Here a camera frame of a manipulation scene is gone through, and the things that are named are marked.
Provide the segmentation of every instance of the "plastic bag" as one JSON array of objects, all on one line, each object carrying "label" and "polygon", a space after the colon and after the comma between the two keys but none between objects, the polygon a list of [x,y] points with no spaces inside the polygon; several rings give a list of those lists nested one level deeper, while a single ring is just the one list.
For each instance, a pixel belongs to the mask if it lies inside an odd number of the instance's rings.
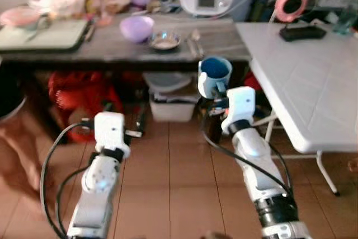
[{"label": "plastic bag", "polygon": [[49,12],[53,17],[68,18],[83,12],[84,0],[39,0],[30,1],[29,5]]}]

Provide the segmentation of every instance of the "pink ring light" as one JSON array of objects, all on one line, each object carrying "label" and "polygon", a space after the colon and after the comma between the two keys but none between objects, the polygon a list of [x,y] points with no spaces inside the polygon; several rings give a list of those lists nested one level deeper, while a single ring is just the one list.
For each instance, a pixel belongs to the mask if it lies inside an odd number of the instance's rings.
[{"label": "pink ring light", "polygon": [[275,3],[276,17],[282,22],[292,22],[299,17],[307,5],[307,0],[301,0],[301,6],[292,13],[286,13],[284,11],[285,4],[288,0],[277,0]]}]

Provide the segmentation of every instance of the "spoon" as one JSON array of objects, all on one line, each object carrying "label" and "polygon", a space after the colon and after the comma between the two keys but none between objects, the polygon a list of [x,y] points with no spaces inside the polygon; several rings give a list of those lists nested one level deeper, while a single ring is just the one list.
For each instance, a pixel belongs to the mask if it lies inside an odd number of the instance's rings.
[{"label": "spoon", "polygon": [[193,32],[191,33],[191,40],[193,40],[196,43],[197,49],[199,51],[199,56],[203,57],[204,56],[204,50],[203,50],[202,46],[199,43],[200,32],[199,32],[198,29],[194,29]]}]

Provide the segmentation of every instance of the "small metal bowl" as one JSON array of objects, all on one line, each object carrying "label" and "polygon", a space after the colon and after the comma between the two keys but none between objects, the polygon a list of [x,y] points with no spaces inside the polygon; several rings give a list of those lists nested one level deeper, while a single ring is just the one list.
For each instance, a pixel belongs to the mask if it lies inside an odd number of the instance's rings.
[{"label": "small metal bowl", "polygon": [[155,50],[172,50],[179,46],[180,36],[174,32],[161,31],[153,34],[148,43]]}]

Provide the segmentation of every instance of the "black device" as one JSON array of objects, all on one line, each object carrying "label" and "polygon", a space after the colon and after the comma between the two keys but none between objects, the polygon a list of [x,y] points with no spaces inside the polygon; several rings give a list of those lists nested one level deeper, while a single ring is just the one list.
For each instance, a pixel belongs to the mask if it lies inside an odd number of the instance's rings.
[{"label": "black device", "polygon": [[301,39],[322,39],[326,35],[326,30],[317,26],[293,27],[287,26],[280,30],[280,36],[288,42]]}]

